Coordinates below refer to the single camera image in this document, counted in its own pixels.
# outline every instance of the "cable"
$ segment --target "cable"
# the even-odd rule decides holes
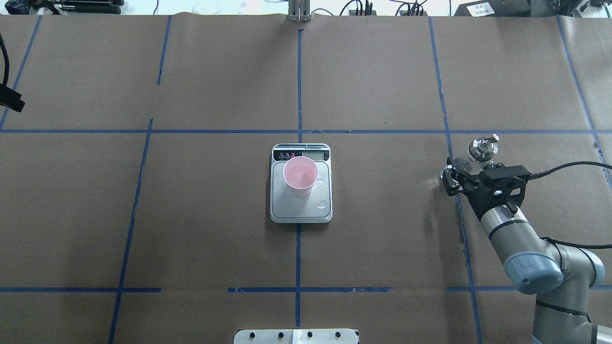
[[[540,173],[534,173],[534,174],[529,176],[529,180],[531,181],[533,179],[542,178],[544,176],[548,176],[552,172],[559,171],[561,168],[566,168],[566,167],[576,166],[576,165],[593,165],[593,166],[604,167],[604,168],[607,168],[609,170],[612,170],[612,165],[608,165],[606,163],[595,162],[595,161],[576,161],[576,162],[565,163],[565,164],[563,164],[561,166],[557,166],[557,167],[553,168],[552,170],[548,170],[548,171],[544,171],[544,172],[540,172]]]
[[[2,39],[2,34],[0,34],[0,48],[2,49],[2,57],[4,58],[4,77],[2,78],[2,85],[6,86],[9,82],[9,54],[6,52],[6,47],[4,46],[4,39]]]
[[[610,244],[610,245],[581,245],[581,244],[574,244],[572,242],[565,242],[565,241],[555,240],[555,239],[553,239],[552,237],[549,237],[549,236],[543,236],[540,239],[546,240],[546,241],[550,242],[551,244],[559,244],[559,245],[563,245],[563,246],[571,246],[571,247],[576,247],[577,249],[589,249],[589,250],[612,249],[612,244]]]
[[[422,16],[422,15],[423,15],[423,13],[425,12],[425,9],[423,8],[423,5],[424,5],[426,2],[427,2],[427,0],[425,0],[425,1],[423,1],[423,2],[421,2],[421,3],[419,4],[419,7],[421,8],[421,13],[419,14],[420,16]]]
[[[321,10],[321,11],[325,11],[325,12],[327,12],[327,13],[331,14],[331,15],[334,15],[332,12],[330,12],[330,11],[328,11],[328,10],[326,10],[326,9],[316,9],[316,10],[312,11],[312,13],[315,13],[316,11],[319,11],[319,10]]]
[[[413,4],[409,4],[408,5],[408,11],[406,13],[404,13],[404,16],[412,16],[412,10],[414,9],[414,6],[416,6],[416,2]]]
[[[339,15],[342,15],[342,13],[344,13],[344,10],[346,10],[346,8],[351,4],[351,2],[357,2],[360,5],[361,10],[364,9],[364,4],[363,4],[363,2],[361,2],[361,0],[350,0],[349,2],[346,3],[346,5],[344,7],[342,7],[342,11],[340,11]]]
[[[419,12],[422,11],[422,7],[420,6],[420,4],[418,2],[414,2],[412,4],[412,7],[408,7],[408,12],[406,12],[404,15],[409,15],[409,16],[418,16]]]
[[[398,13],[400,13],[400,10],[402,7],[404,7],[404,5],[408,5],[408,9],[410,9],[410,4],[408,4],[407,2],[404,2],[403,4],[401,4],[398,8],[397,11],[395,11],[395,15],[397,15]]]

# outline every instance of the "kitchen scale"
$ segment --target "kitchen scale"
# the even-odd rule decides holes
[[[311,158],[319,171],[312,191],[294,195],[283,178],[292,157]],[[332,161],[323,143],[281,143],[272,148],[270,219],[277,223],[325,223],[332,219]]]

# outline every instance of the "metal bracket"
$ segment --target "metal bracket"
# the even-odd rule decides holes
[[[310,21],[310,0],[289,0],[289,21]]]
[[[278,329],[241,330],[234,344],[359,344],[359,330],[352,329]]]

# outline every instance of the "label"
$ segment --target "label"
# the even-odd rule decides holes
[[[484,15],[495,14],[495,11],[488,2],[467,6],[466,8],[472,17],[482,17]]]

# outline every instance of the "pink cup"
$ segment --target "pink cup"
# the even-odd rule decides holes
[[[319,169],[314,161],[307,157],[291,158],[283,168],[283,177],[289,189],[298,196],[310,193],[315,184]]]

